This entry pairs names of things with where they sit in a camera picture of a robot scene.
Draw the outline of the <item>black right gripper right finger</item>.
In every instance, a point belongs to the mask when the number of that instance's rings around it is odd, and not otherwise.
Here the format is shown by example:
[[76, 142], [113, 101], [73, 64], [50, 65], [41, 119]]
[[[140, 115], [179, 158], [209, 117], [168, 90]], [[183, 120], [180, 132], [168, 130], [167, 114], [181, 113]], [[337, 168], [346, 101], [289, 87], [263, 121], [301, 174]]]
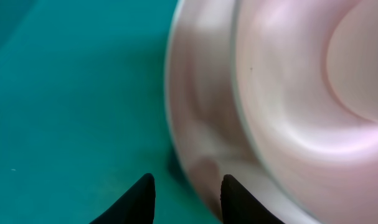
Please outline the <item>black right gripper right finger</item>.
[[224, 224], [284, 224], [234, 176], [224, 175], [220, 202]]

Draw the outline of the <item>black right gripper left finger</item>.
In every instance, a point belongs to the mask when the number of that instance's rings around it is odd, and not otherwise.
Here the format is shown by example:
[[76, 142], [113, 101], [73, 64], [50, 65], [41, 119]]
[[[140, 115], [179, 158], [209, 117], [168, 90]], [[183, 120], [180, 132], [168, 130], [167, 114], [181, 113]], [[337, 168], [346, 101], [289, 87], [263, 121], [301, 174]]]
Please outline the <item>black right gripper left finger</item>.
[[155, 200], [154, 177], [147, 173], [90, 224], [153, 224]]

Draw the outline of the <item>small pink plate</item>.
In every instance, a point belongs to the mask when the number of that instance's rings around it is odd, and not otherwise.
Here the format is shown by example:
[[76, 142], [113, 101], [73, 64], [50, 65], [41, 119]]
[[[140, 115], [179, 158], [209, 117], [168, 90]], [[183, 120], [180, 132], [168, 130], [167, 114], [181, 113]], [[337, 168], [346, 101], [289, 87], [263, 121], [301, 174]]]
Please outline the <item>small pink plate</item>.
[[238, 1], [244, 130], [295, 210], [378, 223], [378, 1]]

